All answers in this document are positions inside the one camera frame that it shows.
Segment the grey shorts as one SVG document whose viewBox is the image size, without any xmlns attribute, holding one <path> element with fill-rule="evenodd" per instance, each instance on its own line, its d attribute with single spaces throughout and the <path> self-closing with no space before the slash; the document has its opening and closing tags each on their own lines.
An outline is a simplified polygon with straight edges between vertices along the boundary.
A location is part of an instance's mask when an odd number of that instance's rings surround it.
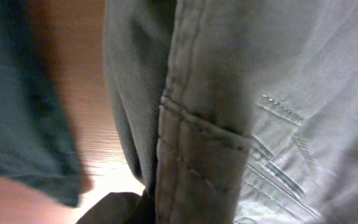
<svg viewBox="0 0 358 224">
<path fill-rule="evenodd" d="M 108 1 L 140 223 L 358 223 L 358 0 Z"/>
</svg>

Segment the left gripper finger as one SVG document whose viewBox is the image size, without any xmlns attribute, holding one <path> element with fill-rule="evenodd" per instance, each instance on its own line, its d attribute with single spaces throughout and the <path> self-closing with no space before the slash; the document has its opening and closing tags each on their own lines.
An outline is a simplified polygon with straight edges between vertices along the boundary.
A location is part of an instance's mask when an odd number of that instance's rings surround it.
<svg viewBox="0 0 358 224">
<path fill-rule="evenodd" d="M 142 195 L 111 192 L 76 224 L 155 224 L 155 201 L 146 191 Z"/>
</svg>

